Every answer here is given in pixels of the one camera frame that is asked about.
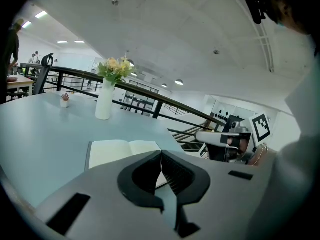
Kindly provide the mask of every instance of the white vase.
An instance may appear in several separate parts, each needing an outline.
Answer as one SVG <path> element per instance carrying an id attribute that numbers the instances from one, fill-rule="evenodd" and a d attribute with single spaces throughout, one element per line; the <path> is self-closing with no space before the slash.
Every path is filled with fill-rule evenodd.
<path id="1" fill-rule="evenodd" d="M 103 78 L 102 90 L 95 107 L 95 117 L 100 120 L 108 120 L 111 115 L 111 107 L 115 86 Z"/>

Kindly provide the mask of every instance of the notebook page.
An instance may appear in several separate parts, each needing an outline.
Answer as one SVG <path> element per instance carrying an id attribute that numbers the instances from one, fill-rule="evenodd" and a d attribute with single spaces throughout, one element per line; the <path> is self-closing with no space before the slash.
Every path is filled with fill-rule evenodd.
<path id="1" fill-rule="evenodd" d="M 130 156 L 131 148 L 125 140 L 94 141 L 91 145 L 89 169 Z"/>
<path id="2" fill-rule="evenodd" d="M 129 143 L 132 155 L 143 154 L 151 151 L 161 150 L 155 141 L 135 140 Z"/>

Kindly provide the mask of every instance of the black railing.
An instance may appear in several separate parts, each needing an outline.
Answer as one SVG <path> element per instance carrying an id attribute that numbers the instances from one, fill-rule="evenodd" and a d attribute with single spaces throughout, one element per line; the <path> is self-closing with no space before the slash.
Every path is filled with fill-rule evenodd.
<path id="1" fill-rule="evenodd" d="M 165 104 L 164 107 L 177 116 L 183 116 L 183 115 L 189 114 L 189 112 L 183 111 L 183 110 L 181 110 L 177 107 L 171 106 L 169 104 Z"/>
<path id="2" fill-rule="evenodd" d="M 20 68 L 25 68 L 25 76 L 28 78 L 31 78 L 35 81 L 38 80 L 38 74 L 29 74 L 29 68 L 36 68 L 36 69 L 41 69 L 43 68 L 40 64 L 26 64 L 26 63 L 21 63 L 20 64 Z M 85 72 L 85 71 L 81 71 L 81 70 L 76 70 L 76 69 L 71 69 L 71 68 L 66 68 L 66 67 L 57 67 L 57 66 L 52 66 L 50 69 L 50 72 L 48 74 L 48 77 L 53 77 L 53 81 L 49 81 L 48 78 L 45 81 L 47 84 L 53 85 L 55 87 L 52 86 L 47 86 L 45 88 L 43 88 L 43 90 L 52 90 L 52 89 L 56 89 L 57 91 L 61 91 L 61 89 L 65 89 L 65 90 L 69 90 L 72 92 L 76 92 L 76 93 L 80 93 L 80 94 L 84 94 L 87 96 L 91 96 L 94 98 L 98 98 L 99 95 L 96 94 L 96 91 L 100 91 L 101 87 L 102 87 L 102 83 L 103 83 L 103 78 L 94 74 L 94 73 L 90 73 L 90 72 Z M 79 82 L 72 82 L 72 81 L 68 81 L 68 79 L 78 79 Z M 66 84 L 69 83 L 74 83 L 74 84 L 78 84 L 77 86 L 68 86 Z M 115 85 L 116 88 L 120 88 L 138 95 L 142 95 L 145 96 L 147 98 L 151 98 L 153 100 L 158 101 L 157 105 L 154 109 L 154 111 L 148 110 L 148 109 L 144 109 L 138 106 L 134 106 L 134 105 L 129 105 L 125 102 L 120 102 L 117 100 L 113 100 L 113 103 L 121 105 L 123 107 L 127 107 L 127 108 L 131 108 L 131 109 L 135 109 L 137 111 L 142 111 L 148 114 L 151 114 L 153 118 L 158 118 L 158 117 L 163 117 L 163 118 L 167 118 L 173 121 L 177 121 L 183 124 L 187 124 L 190 126 L 193 126 L 194 131 L 190 132 L 181 132 L 181 131 L 177 131 L 174 129 L 168 129 L 170 132 L 173 133 L 178 133 L 178 134 L 183 134 L 182 137 L 178 138 L 177 141 L 183 141 L 184 139 L 190 137 L 190 136 L 195 136 L 195 132 L 199 131 L 199 130 L 212 130 L 207 126 L 208 124 L 201 124 L 201 125 L 197 125 L 188 121 L 184 121 L 184 120 L 180 120 L 171 116 L 167 116 L 164 114 L 161 114 L 161 108 L 163 106 L 163 104 L 165 104 L 166 109 L 169 109 L 170 111 L 174 112 L 175 115 L 185 115 L 187 113 L 191 113 L 193 115 L 196 115 L 200 118 L 203 118 L 209 122 L 213 122 L 216 123 L 219 126 L 225 126 L 224 123 L 216 120 L 215 118 L 204 114 L 192 107 L 189 107 L 185 104 L 182 104 L 180 102 L 177 102 L 175 100 L 172 100 L 168 97 L 162 96 L 160 94 L 157 94 L 155 92 L 151 92 L 149 90 L 140 88 L 138 86 L 132 85 L 132 84 L 128 84 L 125 82 L 119 82 Z"/>

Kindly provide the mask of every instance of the white ceiling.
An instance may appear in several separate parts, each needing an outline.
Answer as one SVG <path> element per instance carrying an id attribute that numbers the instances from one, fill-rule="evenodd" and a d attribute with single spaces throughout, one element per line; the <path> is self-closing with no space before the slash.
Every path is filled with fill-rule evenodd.
<path id="1" fill-rule="evenodd" d="M 244 0 L 33 1 L 77 35 L 58 23 L 37 30 L 39 36 L 50 42 L 79 37 L 104 58 L 127 53 L 156 76 L 153 84 L 171 90 L 218 94 L 224 87 L 235 96 L 234 87 L 244 85 L 289 93 L 313 61 L 307 37 L 270 20 L 254 24 Z"/>
<path id="2" fill-rule="evenodd" d="M 28 1 L 22 10 L 16 16 L 16 19 L 24 19 L 24 22 L 30 21 L 32 24 L 27 28 L 23 28 L 21 32 L 25 35 L 39 38 L 57 48 L 81 48 L 88 49 L 88 46 L 83 43 L 75 43 L 81 40 L 65 26 L 51 17 L 49 14 L 36 18 L 35 16 L 41 13 L 43 9 L 36 6 L 33 2 Z M 57 43 L 57 41 L 67 41 L 68 43 Z"/>

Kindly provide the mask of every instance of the white table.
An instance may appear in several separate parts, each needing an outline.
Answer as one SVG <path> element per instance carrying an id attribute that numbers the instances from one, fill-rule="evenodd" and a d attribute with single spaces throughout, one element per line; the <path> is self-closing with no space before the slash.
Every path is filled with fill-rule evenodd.
<path id="1" fill-rule="evenodd" d="M 34 81 L 32 81 L 29 78 L 24 77 L 23 75 L 11 75 L 9 78 L 18 78 L 15 82 L 8 82 L 7 83 L 7 89 L 18 89 L 18 92 L 20 88 L 29 87 L 29 96 L 32 96 L 32 85 Z"/>
<path id="2" fill-rule="evenodd" d="M 61 93 L 0 105 L 0 165 L 33 207 L 85 171 L 89 142 L 150 141 L 184 152 L 161 120 L 115 107 L 109 120 L 99 120 L 94 100 L 70 95 L 70 106 L 61 108 Z"/>

